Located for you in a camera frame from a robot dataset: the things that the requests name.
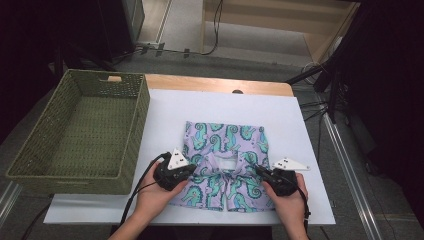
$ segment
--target green wicker basket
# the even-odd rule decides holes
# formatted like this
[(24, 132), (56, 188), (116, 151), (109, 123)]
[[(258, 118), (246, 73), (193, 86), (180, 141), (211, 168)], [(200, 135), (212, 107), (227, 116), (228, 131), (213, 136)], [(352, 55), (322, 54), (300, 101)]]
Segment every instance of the green wicker basket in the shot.
[(6, 177), (39, 193), (130, 193), (149, 101), (143, 74), (68, 70)]

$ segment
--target gray carpet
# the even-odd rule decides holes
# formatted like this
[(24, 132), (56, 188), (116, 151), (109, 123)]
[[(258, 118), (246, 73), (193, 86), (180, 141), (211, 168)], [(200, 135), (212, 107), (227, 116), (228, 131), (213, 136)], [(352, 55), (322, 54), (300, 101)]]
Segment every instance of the gray carpet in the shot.
[[(273, 82), (283, 82), (299, 74), (301, 70), (299, 67), (293, 66), (206, 56), (190, 56), (184, 59), (180, 54), (164, 53), (161, 57), (155, 57), (154, 52), (128, 57), (116, 68), (124, 72)], [(316, 101), (312, 87), (303, 81), (296, 84), (293, 90), (300, 103)], [(2, 192), (7, 185), (7, 180), (4, 178), (6, 168), (28, 136), (48, 98), (49, 95), (42, 99), (0, 146), (0, 188)], [(310, 116), (316, 110), (318, 107), (303, 109), (304, 116)], [(383, 239), (424, 239), (423, 230), (414, 218), (399, 186), (390, 179), (373, 177), (366, 173), (363, 165), (364, 156), (359, 152), (350, 129), (343, 123), (343, 114), (337, 113), (336, 116), (343, 141), (371, 208), (376, 214)], [(336, 225), (311, 226), (309, 228), (311, 239), (327, 239), (326, 236), (332, 240), (367, 239), (324, 122), (319, 126), (319, 117), (315, 117), (306, 121), (306, 127), (315, 153), (318, 150), (318, 128), (322, 128), (319, 165), (329, 199), (334, 203), (333, 212), (336, 218)], [(20, 239), (35, 215), (49, 201), (46, 195), (34, 194), (24, 189), (0, 229), (0, 239)], [(111, 226), (106, 225), (46, 225), (40, 219), (34, 226), (29, 239), (106, 239), (109, 236), (110, 228)], [(199, 230), (201, 227), (196, 227), (196, 229), (198, 232), (202, 232)], [(190, 238), (185, 232), (179, 235), (182, 236), (182, 239), (201, 239), (199, 236)], [(286, 239), (281, 226), (273, 227), (273, 236), (276, 240)]]

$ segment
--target person's right hand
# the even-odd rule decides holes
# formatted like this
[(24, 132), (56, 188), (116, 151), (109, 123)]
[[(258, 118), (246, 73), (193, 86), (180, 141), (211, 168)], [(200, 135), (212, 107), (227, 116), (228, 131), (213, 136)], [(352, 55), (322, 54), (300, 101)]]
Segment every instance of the person's right hand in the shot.
[[(303, 175), (296, 173), (296, 178), (299, 188), (303, 191), (306, 198), (308, 198), (308, 191), (306, 190)], [(305, 203), (299, 191), (296, 191), (290, 196), (279, 197), (267, 182), (263, 181), (262, 185), (268, 196), (274, 202), (275, 211), (281, 223), (286, 228), (290, 239), (308, 239), (306, 230), (303, 226)]]

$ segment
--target black controller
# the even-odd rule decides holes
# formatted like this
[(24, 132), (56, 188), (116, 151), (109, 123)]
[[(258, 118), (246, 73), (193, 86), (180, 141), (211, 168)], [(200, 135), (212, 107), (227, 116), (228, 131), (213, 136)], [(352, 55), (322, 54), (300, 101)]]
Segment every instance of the black controller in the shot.
[(163, 162), (159, 163), (158, 167), (153, 173), (153, 178), (157, 184), (162, 188), (172, 191), (178, 183), (187, 180), (190, 175), (193, 174), (196, 169), (196, 165), (190, 164), (177, 169), (169, 170), (168, 165), (171, 160), (172, 154), (167, 152), (163, 154)]
[(278, 168), (274, 168), (274, 170), (270, 171), (263, 166), (256, 166), (256, 173), (271, 185), (277, 196), (290, 196), (297, 190), (295, 171), (287, 171)]

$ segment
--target floor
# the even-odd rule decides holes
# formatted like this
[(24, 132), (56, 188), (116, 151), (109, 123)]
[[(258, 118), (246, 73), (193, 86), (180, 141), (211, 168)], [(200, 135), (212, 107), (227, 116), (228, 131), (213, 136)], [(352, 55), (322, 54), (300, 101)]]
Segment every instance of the floor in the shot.
[[(172, 0), (168, 4), (169, 2), (164, 0), (144, 0), (145, 10), (156, 9), (159, 16), (157, 19), (161, 19), (161, 23), (157, 24), (158, 20), (152, 21), (157, 24), (156, 27), (152, 27), (155, 30), (151, 31), (153, 33), (150, 35), (142, 31), (139, 42), (154, 46), (159, 42), (164, 42), (166, 43), (165, 49), (189, 48), (191, 51), (200, 51), (199, 22), (193, 20), (193, 18), (198, 19), (199, 16), (198, 14), (182, 14), (182, 11), (183, 13), (195, 12), (190, 11), (190, 7), (199, 8), (201, 7), (200, 2), (197, 0)], [(148, 13), (146, 12), (146, 24), (149, 21), (147, 18)], [(210, 34), (211, 27), (207, 26), (205, 29), (205, 49), (213, 45), (214, 37), (213, 34)], [(134, 55), (125, 59), (116, 68), (124, 72), (284, 82), (299, 74), (311, 62), (304, 40), (299, 33), (273, 33), (266, 29), (239, 28), (224, 24), (221, 26), (221, 30), (220, 44), (222, 45), (219, 45), (218, 50), (212, 56), (190, 56), (185, 59), (180, 54), (164, 53), (162, 56), (156, 57), (155, 52), (149, 51), (144, 55)], [(276, 36), (273, 34), (286, 40), (270, 41), (270, 39), (275, 39), (269, 37)], [(327, 94), (317, 96), (306, 81), (293, 85), (293, 91), (301, 104), (316, 103), (318, 97), (324, 99), (327, 97)], [(10, 192), (9, 181), (4, 177), (5, 172), (50, 96), (51, 93), (41, 99), (6, 141), (0, 145), (0, 161), (2, 163), (0, 165), (0, 190), (2, 192), (0, 202), (14, 200), (5, 199), (4, 193)], [(320, 107), (315, 104), (309, 107), (304, 106), (301, 109), (304, 117), (307, 118), (316, 113)], [(317, 116), (305, 121), (305, 126), (319, 161), (336, 225), (311, 226), (309, 229), (311, 239), (424, 239), (423, 229), (403, 197), (402, 189), (390, 179), (372, 176), (366, 172), (365, 157), (359, 151), (351, 130), (344, 124), (345, 116), (342, 111), (336, 113), (336, 120), (335, 126), (350, 159), (360, 189), (375, 218), (378, 234), (373, 238), (370, 237), (361, 220), (362, 213), (358, 212), (359, 208), (354, 198), (355, 193), (346, 177), (343, 163), (339, 153), (335, 150), (331, 131), (329, 131), (334, 126), (326, 120), (326, 116), (322, 118)], [(0, 239), (19, 239), (34, 217), (49, 202), (50, 198), (47, 195), (22, 189), (11, 209), (5, 209), (1, 205), (1, 209), (9, 211), (9, 214), (7, 219), (0, 219)], [(35, 224), (29, 239), (106, 239), (111, 229), (110, 225), (46, 225), (42, 223), (42, 218), (43, 216)], [(182, 229), (180, 235), (182, 239), (200, 239), (198, 237), (190, 238), (185, 233), (197, 231), (200, 234), (203, 230), (199, 227), (188, 227)], [(273, 226), (273, 236), (275, 240), (286, 239), (281, 226)]]

